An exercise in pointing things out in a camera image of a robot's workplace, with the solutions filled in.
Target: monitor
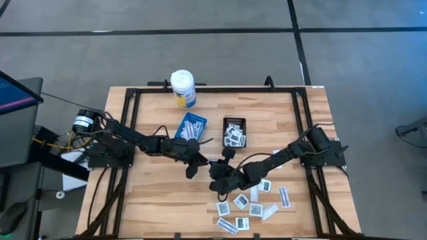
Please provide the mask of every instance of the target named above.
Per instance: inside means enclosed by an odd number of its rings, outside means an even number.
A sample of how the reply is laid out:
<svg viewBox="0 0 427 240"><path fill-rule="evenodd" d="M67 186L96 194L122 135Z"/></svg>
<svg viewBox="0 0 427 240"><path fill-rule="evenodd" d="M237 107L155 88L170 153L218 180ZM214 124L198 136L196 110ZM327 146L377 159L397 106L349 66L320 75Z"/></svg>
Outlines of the monitor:
<svg viewBox="0 0 427 240"><path fill-rule="evenodd" d="M42 102L40 96L0 71L0 115Z"/></svg>

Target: white container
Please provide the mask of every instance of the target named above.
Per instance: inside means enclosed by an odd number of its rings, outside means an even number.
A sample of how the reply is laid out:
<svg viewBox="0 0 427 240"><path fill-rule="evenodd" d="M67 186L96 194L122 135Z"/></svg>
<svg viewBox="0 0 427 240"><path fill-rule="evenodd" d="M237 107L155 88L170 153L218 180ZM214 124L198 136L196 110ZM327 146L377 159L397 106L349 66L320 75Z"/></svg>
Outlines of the white container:
<svg viewBox="0 0 427 240"><path fill-rule="evenodd" d="M194 78L189 71L178 70L172 73L171 85L179 107L191 109L195 106Z"/></svg>

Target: wooden table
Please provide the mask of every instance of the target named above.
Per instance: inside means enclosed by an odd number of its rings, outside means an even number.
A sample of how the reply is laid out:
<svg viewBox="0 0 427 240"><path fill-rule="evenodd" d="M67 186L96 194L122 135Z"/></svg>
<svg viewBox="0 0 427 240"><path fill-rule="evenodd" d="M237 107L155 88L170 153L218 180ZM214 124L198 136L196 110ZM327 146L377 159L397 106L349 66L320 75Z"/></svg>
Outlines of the wooden table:
<svg viewBox="0 0 427 240"><path fill-rule="evenodd" d="M126 88L112 87L105 106L105 110L118 120L121 117ZM306 89L313 122L333 122L325 89ZM302 100L299 101L304 129L307 129ZM294 107L289 93L198 93L197 105L191 112L208 120L200 139L204 141L213 137L213 141L201 146L201 153L207 158L221 157L223 117L246 118L247 147L237 150L236 156L230 161L234 167L252 153L271 153L274 149L283 149L298 137ZM160 125L166 125L169 134L173 136L185 113L186 111L176 107L171 93L143 94L139 102L135 129L150 135ZM130 115L131 110L128 113L127 126ZM336 137L334 126L322 128L331 139ZM266 156L259 156L251 160L259 161L265 158ZM172 238L174 233L181 233L182 237L253 237L254 233L260 233L262 237L316 236L306 174L299 159L286 163L283 169L274 169L268 173L266 179L273 182L272 192L260 192L259 200L264 207L277 203L280 210L264 222L259 217L250 217L250 230L240 231L236 236L216 225L219 218L216 209L218 200L217 194L209 190L209 167L200 167L197 175L191 180L185 178L186 167L172 159L149 157L136 151L134 165L129 170L127 179L119 237ZM90 173L77 234L86 229L87 212L101 171L102 169L95 169ZM347 177L336 167L324 167L324 172L331 204L353 230L360 231ZM109 170L100 183L91 220L104 204L108 180ZM281 207L278 193L278 187L281 186L288 189L292 205L290 208ZM240 211L232 202L240 193L249 197L249 190L230 193L228 201L232 213L223 217L233 224L235 217L249 217L249 207ZM326 216L320 202L319 208L323 230L327 232ZM114 215L113 206L107 233L111 233Z"/></svg>

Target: floor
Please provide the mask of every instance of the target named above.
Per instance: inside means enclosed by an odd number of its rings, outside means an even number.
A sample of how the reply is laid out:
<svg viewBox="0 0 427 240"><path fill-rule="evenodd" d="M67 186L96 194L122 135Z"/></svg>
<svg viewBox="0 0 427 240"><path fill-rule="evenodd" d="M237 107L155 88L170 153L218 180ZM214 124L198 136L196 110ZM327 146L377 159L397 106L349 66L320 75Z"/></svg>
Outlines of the floor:
<svg viewBox="0 0 427 240"><path fill-rule="evenodd" d="M427 1L295 0L296 41L285 0L0 0L0 69L16 79L40 76L43 91L103 108L110 86L146 85L190 70L208 85L324 85L346 153L350 185L365 234L405 239L427 235L426 150L394 129L427 112ZM354 29L329 33L331 28ZM415 31L403 31L405 27ZM276 28L283 33L143 35L154 29ZM128 31L88 35L86 31ZM22 37L25 32L69 36ZM297 44L304 55L297 51ZM37 123L69 130L78 107L45 97ZM417 142L416 135L408 139ZM46 188L61 186L46 176ZM43 196L41 233L72 236L84 191L66 201ZM66 219L68 224L58 224Z"/></svg>

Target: black basket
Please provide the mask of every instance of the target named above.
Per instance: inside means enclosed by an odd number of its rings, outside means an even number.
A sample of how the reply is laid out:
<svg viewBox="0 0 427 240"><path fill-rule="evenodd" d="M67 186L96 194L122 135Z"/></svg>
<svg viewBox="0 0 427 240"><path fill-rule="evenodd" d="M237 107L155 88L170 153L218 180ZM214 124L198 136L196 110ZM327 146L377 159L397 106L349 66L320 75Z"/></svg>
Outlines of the black basket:
<svg viewBox="0 0 427 240"><path fill-rule="evenodd" d="M227 126L229 124L239 125L240 129L243 130L242 135L246 136L245 145L243 147L232 147L232 146L226 146L226 143L224 142L224 137L226 136L226 130ZM248 136L246 135L246 119L244 118L238 118L238 117L224 117L224 123L222 126L222 146L228 147L228 148L244 148L246 147L246 143L248 142Z"/></svg>

